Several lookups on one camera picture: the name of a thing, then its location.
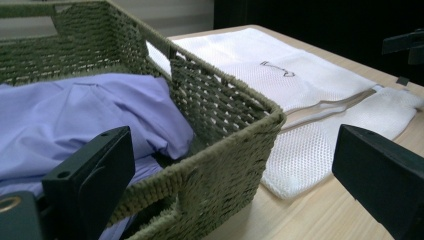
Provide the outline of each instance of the green wicker basket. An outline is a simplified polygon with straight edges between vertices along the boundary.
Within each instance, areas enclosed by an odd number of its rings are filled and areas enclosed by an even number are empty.
[[[112,2],[0,5],[0,19],[38,16],[51,17],[57,34],[0,36],[0,83],[105,72],[161,75],[196,133],[187,158],[126,190],[109,224],[171,199],[130,238],[200,239],[252,201],[286,119],[275,103]],[[151,60],[147,42],[169,59],[171,75]]]

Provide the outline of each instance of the wooden table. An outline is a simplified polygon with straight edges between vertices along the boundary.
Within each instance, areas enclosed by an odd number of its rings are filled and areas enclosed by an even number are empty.
[[[396,89],[397,77],[353,62],[325,50],[259,26],[243,26],[172,37],[216,34],[242,30],[261,30],[293,47],[304,49],[336,65],[349,69],[383,86]],[[424,87],[406,87],[424,98]],[[401,146],[424,156],[424,109],[420,109],[405,131],[395,139]],[[294,200],[281,200],[260,185],[252,203],[213,231],[205,240],[217,239],[393,239],[346,191],[334,176]]]

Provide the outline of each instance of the basket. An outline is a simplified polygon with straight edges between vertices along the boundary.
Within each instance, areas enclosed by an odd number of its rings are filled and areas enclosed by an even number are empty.
[[[0,5],[1,19],[38,16],[51,17],[57,34],[0,36],[0,83],[105,72],[163,76],[195,132],[189,156],[125,191],[110,225],[168,199],[130,238],[200,239],[252,201],[286,119],[275,103],[110,1]],[[151,59],[148,43],[169,60],[171,74]]]

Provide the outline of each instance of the fabric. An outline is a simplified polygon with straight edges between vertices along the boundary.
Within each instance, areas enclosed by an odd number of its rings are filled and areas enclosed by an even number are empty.
[[[276,141],[262,183],[280,198],[294,198],[331,173],[341,124],[397,137],[424,107],[424,99],[405,90],[376,88],[377,92],[348,110],[283,132]]]
[[[279,104],[286,114],[322,101],[348,99],[376,85],[255,29],[175,43],[246,82]]]
[[[98,134],[128,125],[136,173],[131,183],[160,166],[150,156],[188,151],[193,131],[169,97],[162,78],[101,74],[20,87],[0,87],[0,195],[42,191],[41,177]],[[128,219],[101,239],[116,239]]]

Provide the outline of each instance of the dark background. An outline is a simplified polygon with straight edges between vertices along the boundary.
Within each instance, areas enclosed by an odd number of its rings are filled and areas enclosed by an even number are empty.
[[[215,0],[214,28],[257,24],[424,85],[408,51],[382,55],[383,39],[424,28],[424,0]]]

